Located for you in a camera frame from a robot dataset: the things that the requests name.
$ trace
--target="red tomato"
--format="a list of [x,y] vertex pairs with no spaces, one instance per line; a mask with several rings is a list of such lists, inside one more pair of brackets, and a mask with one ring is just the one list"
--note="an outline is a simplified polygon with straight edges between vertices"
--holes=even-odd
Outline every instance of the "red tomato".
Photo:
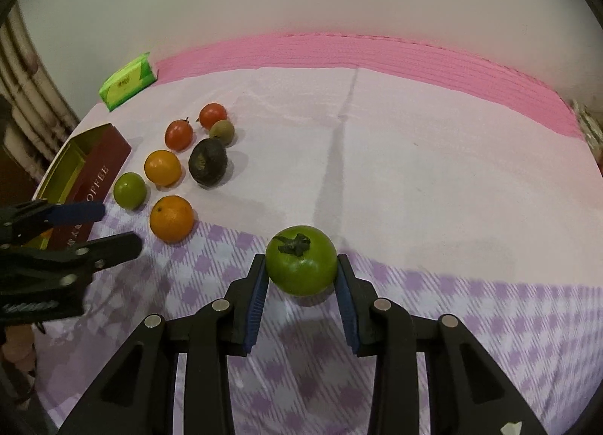
[[213,124],[219,120],[226,120],[227,117],[226,109],[222,105],[219,103],[209,103],[203,107],[197,121],[205,129],[210,130]]
[[172,151],[183,151],[192,143],[192,127],[188,119],[176,120],[165,131],[165,145]]

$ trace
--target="pink fabric edge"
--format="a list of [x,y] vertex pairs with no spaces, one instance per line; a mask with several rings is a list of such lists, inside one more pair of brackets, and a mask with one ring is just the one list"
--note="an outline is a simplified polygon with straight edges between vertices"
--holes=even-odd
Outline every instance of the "pink fabric edge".
[[157,62],[158,84],[260,67],[362,67],[499,103],[560,135],[583,138],[574,114],[541,81],[473,54],[401,38],[328,33],[237,38]]

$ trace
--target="curtain fold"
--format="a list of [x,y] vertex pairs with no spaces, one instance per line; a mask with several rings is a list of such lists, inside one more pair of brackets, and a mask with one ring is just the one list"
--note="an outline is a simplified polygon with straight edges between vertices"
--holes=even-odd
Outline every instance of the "curtain fold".
[[8,101],[0,142],[40,182],[78,120],[41,65],[18,3],[0,26],[0,97]]

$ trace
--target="tomato calyx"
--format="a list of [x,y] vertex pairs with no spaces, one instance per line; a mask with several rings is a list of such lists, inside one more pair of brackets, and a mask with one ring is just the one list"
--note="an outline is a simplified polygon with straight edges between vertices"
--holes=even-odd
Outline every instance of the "tomato calyx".
[[298,258],[301,258],[304,252],[310,249],[310,238],[302,233],[297,233],[293,239],[284,236],[275,236],[274,239],[284,243],[279,246],[281,253],[293,254]]

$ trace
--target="green package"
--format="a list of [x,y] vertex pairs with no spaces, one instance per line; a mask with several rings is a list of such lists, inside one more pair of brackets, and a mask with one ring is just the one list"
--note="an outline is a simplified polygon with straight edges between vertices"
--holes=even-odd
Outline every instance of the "green package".
[[110,112],[157,81],[148,57],[148,52],[138,56],[103,83],[98,94]]

